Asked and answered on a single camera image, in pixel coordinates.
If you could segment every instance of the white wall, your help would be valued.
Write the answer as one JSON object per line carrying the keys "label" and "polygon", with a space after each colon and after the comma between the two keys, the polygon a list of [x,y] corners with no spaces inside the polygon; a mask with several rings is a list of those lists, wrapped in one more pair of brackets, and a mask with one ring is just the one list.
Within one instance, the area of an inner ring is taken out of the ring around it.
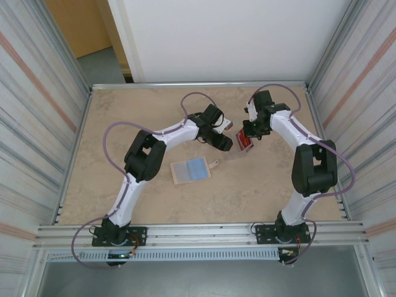
{"label": "white wall", "polygon": [[350,0],[109,0],[136,82],[305,80]]}

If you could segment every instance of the red object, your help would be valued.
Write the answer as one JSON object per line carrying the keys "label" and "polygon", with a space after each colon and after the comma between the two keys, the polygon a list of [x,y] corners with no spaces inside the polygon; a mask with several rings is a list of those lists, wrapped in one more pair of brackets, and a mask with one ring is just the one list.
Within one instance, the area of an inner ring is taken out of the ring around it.
{"label": "red object", "polygon": [[237,134],[236,134],[236,140],[238,141],[239,148],[241,150],[249,151],[253,147],[253,142],[250,138],[247,138],[245,136],[245,133],[243,132],[243,129],[241,129]]}

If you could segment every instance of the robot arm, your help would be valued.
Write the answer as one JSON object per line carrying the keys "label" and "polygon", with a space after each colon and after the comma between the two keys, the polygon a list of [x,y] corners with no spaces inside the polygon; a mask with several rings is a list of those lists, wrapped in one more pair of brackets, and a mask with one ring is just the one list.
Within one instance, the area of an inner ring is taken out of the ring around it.
{"label": "robot arm", "polygon": [[[102,221],[103,239],[114,245],[124,242],[134,206],[144,186],[159,172],[166,151],[198,137],[216,149],[229,151],[232,140],[222,132],[231,126],[232,122],[224,118],[221,110],[209,105],[203,113],[190,114],[187,121],[157,131],[161,135],[139,131],[124,158],[129,182],[124,177],[116,202],[108,215],[115,213]],[[127,185],[127,192],[118,207]]]}
{"label": "robot arm", "polygon": [[[249,120],[243,121],[246,137],[257,137],[261,140],[263,135],[276,131],[295,151],[291,174],[295,190],[288,205],[281,211],[281,215],[286,226],[303,224],[303,215],[306,214],[303,212],[308,203],[337,183],[335,155],[302,135],[290,121],[289,107],[284,103],[275,104],[269,91],[255,94],[245,111],[249,113]],[[309,137],[335,149],[335,144],[331,140],[321,140],[312,135],[300,122],[292,118],[294,124],[305,131]],[[314,158],[320,161],[320,164],[315,165]]]}

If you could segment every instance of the corrugated metal wall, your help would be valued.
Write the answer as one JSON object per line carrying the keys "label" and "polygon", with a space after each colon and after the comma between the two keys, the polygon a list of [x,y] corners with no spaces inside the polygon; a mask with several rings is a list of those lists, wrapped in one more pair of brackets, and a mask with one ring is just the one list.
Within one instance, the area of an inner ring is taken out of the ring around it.
{"label": "corrugated metal wall", "polygon": [[[362,220],[389,295],[396,295],[396,1],[371,0],[312,84],[326,137],[355,167],[346,194]],[[351,175],[343,163],[346,187]]]}
{"label": "corrugated metal wall", "polygon": [[40,5],[0,2],[0,296],[51,223],[89,95]]}

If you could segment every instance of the gray floor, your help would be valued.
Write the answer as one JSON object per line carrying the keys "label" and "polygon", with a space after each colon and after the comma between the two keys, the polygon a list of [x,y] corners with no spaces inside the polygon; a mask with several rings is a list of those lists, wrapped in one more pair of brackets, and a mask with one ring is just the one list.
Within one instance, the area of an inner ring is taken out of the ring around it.
{"label": "gray floor", "polygon": [[90,84],[125,84],[113,47],[78,58]]}
{"label": "gray floor", "polygon": [[315,247],[277,261],[131,262],[121,270],[51,263],[39,296],[367,296],[353,247]]}

